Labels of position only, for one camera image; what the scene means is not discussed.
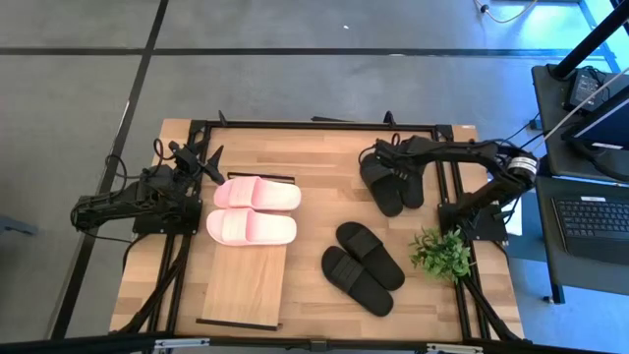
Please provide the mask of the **black slanted pole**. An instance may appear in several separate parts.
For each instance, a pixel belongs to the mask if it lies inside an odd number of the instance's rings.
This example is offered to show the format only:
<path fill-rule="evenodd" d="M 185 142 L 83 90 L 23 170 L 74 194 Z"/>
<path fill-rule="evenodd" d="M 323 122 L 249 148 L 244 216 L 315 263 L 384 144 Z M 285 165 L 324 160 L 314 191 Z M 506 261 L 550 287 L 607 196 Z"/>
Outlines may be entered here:
<path fill-rule="evenodd" d="M 558 79 L 567 77 L 627 21 L 629 0 L 622 0 L 558 65 L 551 69 L 550 74 Z"/>

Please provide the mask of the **black aluminium table frame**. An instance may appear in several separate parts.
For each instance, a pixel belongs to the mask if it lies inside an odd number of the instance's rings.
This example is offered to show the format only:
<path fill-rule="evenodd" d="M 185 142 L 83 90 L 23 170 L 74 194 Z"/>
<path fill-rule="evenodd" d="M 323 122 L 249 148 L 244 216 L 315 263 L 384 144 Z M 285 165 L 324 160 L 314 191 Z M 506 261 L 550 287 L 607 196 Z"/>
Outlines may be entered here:
<path fill-rule="evenodd" d="M 460 192 L 478 190 L 486 183 L 486 170 L 471 163 L 432 163 L 424 177 L 424 205 L 386 217 L 360 178 L 358 156 L 376 140 L 391 136 L 384 124 L 341 122 L 245 121 L 214 128 L 210 144 L 224 146 L 222 172 L 291 176 L 302 191 L 302 202 L 293 212 L 298 234 L 287 246 L 279 327 L 271 331 L 196 322 L 213 252 L 201 230 L 191 241 L 181 291 L 164 295 L 157 328 L 211 337 L 388 341 L 458 341 L 489 334 L 463 285 L 436 279 L 409 259 L 413 237 L 437 226 L 438 206 L 454 201 Z M 336 228 L 345 221 L 373 231 L 405 273 L 385 317 L 369 313 L 322 273 L 323 252 L 335 244 Z"/>

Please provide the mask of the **black power adapter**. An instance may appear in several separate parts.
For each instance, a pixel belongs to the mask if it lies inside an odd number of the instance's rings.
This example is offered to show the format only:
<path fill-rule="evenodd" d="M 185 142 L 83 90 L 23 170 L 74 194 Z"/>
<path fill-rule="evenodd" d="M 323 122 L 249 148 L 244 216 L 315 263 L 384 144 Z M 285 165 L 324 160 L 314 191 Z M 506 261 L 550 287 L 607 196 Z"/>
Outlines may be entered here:
<path fill-rule="evenodd" d="M 586 66 L 578 69 L 572 76 L 570 86 L 563 103 L 565 110 L 570 111 L 588 98 L 592 93 L 603 86 L 606 79 L 606 73 L 592 66 Z M 586 115 L 596 110 L 601 104 L 605 103 L 610 97 L 609 88 L 597 93 L 578 110 L 579 114 Z"/>

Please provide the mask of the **black side desk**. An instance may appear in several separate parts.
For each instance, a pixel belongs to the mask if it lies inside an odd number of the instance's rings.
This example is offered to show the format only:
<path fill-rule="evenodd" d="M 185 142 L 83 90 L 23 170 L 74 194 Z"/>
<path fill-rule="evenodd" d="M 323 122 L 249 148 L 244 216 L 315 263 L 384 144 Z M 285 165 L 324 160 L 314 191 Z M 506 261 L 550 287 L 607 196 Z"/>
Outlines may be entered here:
<path fill-rule="evenodd" d="M 551 129 L 568 114 L 562 102 L 569 82 L 556 80 L 548 72 L 554 65 L 534 66 L 533 85 L 543 129 Z M 598 290 L 629 296 L 629 265 L 604 263 L 570 255 L 563 245 L 554 215 L 552 198 L 571 193 L 586 197 L 616 197 L 629 200 L 629 183 L 615 181 L 582 159 L 562 141 L 559 131 L 543 142 L 546 150 L 536 182 L 551 295 L 545 300 L 565 302 L 563 286 Z M 605 162 L 621 163 L 618 170 L 629 174 L 629 151 L 612 150 L 601 156 Z"/>

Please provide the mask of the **black rig beam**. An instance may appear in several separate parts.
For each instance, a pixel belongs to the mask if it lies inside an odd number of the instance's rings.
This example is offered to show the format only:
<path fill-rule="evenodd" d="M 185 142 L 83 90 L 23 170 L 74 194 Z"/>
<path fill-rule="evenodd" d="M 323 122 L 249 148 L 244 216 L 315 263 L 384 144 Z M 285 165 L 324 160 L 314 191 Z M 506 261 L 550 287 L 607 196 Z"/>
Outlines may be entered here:
<path fill-rule="evenodd" d="M 196 347 L 255 347 L 331 350 L 399 350 L 459 354 L 610 354 L 608 352 L 534 344 L 527 340 L 388 341 L 345 339 L 280 339 L 229 336 L 173 336 L 169 332 L 114 333 L 99 336 L 0 343 L 0 354 L 130 354 L 148 350 Z"/>

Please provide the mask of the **white paper sheet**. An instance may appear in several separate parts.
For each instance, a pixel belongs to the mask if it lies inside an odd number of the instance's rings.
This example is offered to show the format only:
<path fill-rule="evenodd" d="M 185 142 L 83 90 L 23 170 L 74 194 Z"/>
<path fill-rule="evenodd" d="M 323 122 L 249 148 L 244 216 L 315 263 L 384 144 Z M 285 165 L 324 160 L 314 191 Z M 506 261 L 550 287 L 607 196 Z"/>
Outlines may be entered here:
<path fill-rule="evenodd" d="M 512 236 L 522 236 L 523 235 L 523 226 L 522 226 L 522 212 L 520 210 L 516 210 L 509 217 L 508 221 L 505 224 L 506 232 Z"/>

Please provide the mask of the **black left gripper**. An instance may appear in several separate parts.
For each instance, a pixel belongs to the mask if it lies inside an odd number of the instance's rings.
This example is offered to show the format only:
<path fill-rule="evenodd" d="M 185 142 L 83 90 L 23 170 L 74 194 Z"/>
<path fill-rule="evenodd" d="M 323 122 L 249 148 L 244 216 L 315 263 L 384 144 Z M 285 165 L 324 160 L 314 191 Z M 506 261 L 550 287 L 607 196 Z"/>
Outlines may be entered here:
<path fill-rule="evenodd" d="M 200 173 L 199 148 L 196 144 L 182 145 L 176 142 L 169 143 L 169 149 L 173 153 L 175 160 L 175 171 L 180 174 L 197 175 Z M 202 168 L 212 182 L 221 186 L 225 183 L 224 176 L 218 171 L 219 160 L 222 155 L 224 146 L 220 146 L 206 161 L 206 166 Z"/>

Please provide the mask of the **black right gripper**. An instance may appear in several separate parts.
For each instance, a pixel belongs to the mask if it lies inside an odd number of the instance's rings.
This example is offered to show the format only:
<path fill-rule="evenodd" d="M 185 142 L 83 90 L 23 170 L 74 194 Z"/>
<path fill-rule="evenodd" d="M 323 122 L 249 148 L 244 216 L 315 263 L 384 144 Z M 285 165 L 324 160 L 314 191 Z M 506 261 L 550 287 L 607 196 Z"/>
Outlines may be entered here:
<path fill-rule="evenodd" d="M 399 181 L 406 181 L 408 174 L 404 169 L 419 169 L 433 162 L 431 151 L 435 148 L 435 142 L 419 136 L 402 140 L 400 135 L 394 135 L 392 143 L 376 140 L 373 148 L 377 156 L 393 156 L 394 161 L 381 158 L 379 162 Z"/>

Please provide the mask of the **green artificial plant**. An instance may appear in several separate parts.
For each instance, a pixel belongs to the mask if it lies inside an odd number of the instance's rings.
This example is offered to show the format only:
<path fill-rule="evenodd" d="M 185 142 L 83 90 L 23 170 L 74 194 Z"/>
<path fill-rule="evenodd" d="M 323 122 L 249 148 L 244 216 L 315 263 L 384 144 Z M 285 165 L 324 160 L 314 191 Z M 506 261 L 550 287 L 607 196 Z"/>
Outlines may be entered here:
<path fill-rule="evenodd" d="M 445 233 L 438 228 L 423 229 L 409 244 L 410 262 L 428 275 L 458 283 L 471 275 L 471 247 L 467 246 L 459 227 Z"/>

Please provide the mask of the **wooden shelf with black legs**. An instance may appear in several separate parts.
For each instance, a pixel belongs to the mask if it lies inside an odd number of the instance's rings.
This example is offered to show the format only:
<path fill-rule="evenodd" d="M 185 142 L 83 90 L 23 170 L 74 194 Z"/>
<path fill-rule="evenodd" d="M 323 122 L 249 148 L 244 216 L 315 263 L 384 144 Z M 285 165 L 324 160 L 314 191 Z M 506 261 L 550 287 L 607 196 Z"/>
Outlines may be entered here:
<path fill-rule="evenodd" d="M 293 177 L 273 175 L 230 173 L 227 180 L 247 176 L 259 176 L 296 186 Z M 292 217 L 294 209 L 255 211 Z M 286 252 L 290 243 L 276 246 L 225 246 L 208 234 L 206 218 L 204 226 L 213 252 L 204 300 L 196 322 L 271 331 L 278 329 Z"/>

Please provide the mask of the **black computer monitor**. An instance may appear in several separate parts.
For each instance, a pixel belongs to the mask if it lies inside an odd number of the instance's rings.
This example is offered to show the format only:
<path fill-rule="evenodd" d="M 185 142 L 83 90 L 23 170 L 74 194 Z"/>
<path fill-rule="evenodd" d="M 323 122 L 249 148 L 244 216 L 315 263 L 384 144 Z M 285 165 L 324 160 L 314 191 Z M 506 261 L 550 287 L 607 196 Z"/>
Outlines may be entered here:
<path fill-rule="evenodd" d="M 563 133 L 561 139 L 599 173 L 629 183 L 629 173 L 618 170 L 629 164 L 629 157 L 610 163 L 602 158 L 608 151 L 629 151 L 629 85 L 602 103 L 583 122 Z"/>

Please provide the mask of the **pink foam slide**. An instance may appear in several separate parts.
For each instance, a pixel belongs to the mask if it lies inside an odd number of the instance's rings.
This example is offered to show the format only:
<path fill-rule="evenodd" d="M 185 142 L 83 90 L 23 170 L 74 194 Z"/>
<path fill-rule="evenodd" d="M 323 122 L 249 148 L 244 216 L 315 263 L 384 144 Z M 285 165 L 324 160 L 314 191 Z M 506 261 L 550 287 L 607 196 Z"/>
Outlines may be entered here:
<path fill-rule="evenodd" d="M 216 188 L 213 201 L 221 208 L 248 207 L 254 210 L 289 211 L 302 200 L 299 187 L 262 179 L 259 176 L 236 177 Z"/>
<path fill-rule="evenodd" d="M 233 247 L 286 245 L 297 236 L 292 217 L 250 208 L 214 210 L 206 218 L 206 229 L 215 241 Z"/>

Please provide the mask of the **black foam slide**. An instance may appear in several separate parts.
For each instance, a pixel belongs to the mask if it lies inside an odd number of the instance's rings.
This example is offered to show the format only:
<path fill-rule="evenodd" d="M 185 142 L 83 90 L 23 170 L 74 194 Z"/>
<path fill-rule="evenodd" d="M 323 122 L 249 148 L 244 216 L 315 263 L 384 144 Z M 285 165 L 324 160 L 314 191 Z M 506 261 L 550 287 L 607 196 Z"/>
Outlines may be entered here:
<path fill-rule="evenodd" d="M 377 317 L 387 316 L 394 305 L 389 292 L 367 269 L 336 246 L 328 247 L 321 258 L 324 277 L 365 310 Z"/>
<path fill-rule="evenodd" d="M 372 195 L 378 209 L 387 217 L 394 217 L 403 210 L 399 193 L 399 178 L 369 153 L 360 162 L 360 176 Z"/>
<path fill-rule="evenodd" d="M 404 169 L 408 174 L 406 181 L 400 181 L 399 194 L 402 204 L 411 209 L 420 208 L 425 201 L 424 198 L 424 172 L 426 166 L 419 169 Z"/>
<path fill-rule="evenodd" d="M 404 284 L 402 268 L 393 260 L 383 242 L 365 225 L 345 222 L 337 227 L 336 239 L 384 289 L 395 291 Z"/>

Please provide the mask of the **black keyboard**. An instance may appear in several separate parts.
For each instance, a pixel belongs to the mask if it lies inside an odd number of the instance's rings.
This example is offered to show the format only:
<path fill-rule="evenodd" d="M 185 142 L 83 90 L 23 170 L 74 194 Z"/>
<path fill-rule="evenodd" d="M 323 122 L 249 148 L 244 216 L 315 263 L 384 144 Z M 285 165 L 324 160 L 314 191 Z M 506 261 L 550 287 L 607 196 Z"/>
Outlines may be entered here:
<path fill-rule="evenodd" d="M 629 266 L 629 188 L 541 177 L 543 226 L 567 254 Z"/>

